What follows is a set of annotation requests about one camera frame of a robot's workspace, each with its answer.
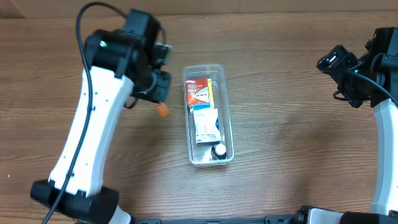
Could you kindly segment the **clear plastic container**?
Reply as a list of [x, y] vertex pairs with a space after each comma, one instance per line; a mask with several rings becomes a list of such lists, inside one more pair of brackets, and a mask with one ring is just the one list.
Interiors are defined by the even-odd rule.
[[[193, 114], [190, 114], [186, 102], [186, 80], [210, 78], [212, 80], [214, 104], [218, 110], [218, 127], [221, 133], [220, 142], [197, 144], [195, 142], [195, 123]], [[191, 65], [183, 71], [183, 92], [185, 105], [185, 122], [187, 130], [187, 144], [189, 158], [192, 164], [198, 166], [214, 166], [225, 164], [234, 158], [233, 135], [229, 112], [228, 89], [223, 67], [219, 64]], [[211, 148], [215, 144], [224, 144], [227, 150], [227, 158], [223, 160], [213, 159]]]

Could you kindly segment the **white blue medicine box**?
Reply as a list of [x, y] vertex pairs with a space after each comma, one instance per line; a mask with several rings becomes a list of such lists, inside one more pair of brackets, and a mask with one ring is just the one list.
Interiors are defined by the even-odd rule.
[[218, 110], [203, 108], [193, 112], [195, 123], [195, 142], [197, 144], [220, 142], [221, 133], [218, 127]]

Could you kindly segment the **red white medicine box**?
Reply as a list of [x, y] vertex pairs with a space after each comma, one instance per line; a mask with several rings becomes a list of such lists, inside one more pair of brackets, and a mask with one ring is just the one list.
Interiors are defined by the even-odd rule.
[[209, 105], [210, 95], [208, 79], [186, 80], [186, 97], [188, 106]]

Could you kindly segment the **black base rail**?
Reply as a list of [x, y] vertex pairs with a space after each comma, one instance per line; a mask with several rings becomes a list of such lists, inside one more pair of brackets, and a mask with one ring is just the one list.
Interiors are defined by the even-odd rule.
[[293, 215], [266, 215], [264, 218], [222, 218], [161, 220], [158, 218], [133, 219], [132, 224], [291, 224]]

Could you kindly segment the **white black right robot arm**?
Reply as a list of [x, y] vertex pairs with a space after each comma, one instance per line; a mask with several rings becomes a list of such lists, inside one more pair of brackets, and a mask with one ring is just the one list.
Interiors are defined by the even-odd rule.
[[357, 58], [336, 45], [317, 68], [337, 84], [333, 97], [359, 108], [369, 101], [377, 124], [376, 188], [368, 213], [302, 206], [288, 223], [397, 223], [397, 28], [374, 31]]

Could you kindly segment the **orange tablet tube white cap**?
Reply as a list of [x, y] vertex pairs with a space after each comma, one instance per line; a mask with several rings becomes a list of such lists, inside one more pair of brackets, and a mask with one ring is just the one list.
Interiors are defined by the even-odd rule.
[[157, 111], [159, 112], [159, 115], [161, 117], [167, 117], [169, 115], [169, 109], [167, 107], [167, 105], [163, 102], [160, 102], [157, 106], [156, 106]]

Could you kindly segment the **blue yellow VapoDrops box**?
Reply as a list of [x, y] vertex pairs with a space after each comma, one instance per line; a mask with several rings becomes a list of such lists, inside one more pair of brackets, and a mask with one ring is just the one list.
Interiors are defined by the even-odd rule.
[[212, 80], [210, 78], [208, 79], [208, 89], [209, 89], [209, 95], [210, 95], [210, 104], [209, 105], [199, 105], [199, 106], [188, 106], [190, 114], [193, 114], [195, 110], [200, 110], [203, 108], [214, 108], [214, 98], [213, 98], [213, 88], [212, 88]]

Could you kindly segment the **dark syrup bottle white cap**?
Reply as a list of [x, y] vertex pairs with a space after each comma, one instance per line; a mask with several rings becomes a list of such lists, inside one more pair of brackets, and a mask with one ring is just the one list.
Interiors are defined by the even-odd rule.
[[227, 150], [224, 144], [215, 144], [211, 148], [211, 155], [213, 159], [223, 160], [227, 158]]

